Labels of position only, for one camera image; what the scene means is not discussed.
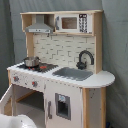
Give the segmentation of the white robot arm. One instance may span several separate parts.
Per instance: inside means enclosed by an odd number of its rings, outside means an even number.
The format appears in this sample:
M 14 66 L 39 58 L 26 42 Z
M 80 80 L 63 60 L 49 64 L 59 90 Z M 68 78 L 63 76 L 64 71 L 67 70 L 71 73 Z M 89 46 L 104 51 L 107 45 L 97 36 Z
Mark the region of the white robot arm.
M 7 116 L 0 114 L 0 128 L 37 128 L 37 126 L 26 115 Z

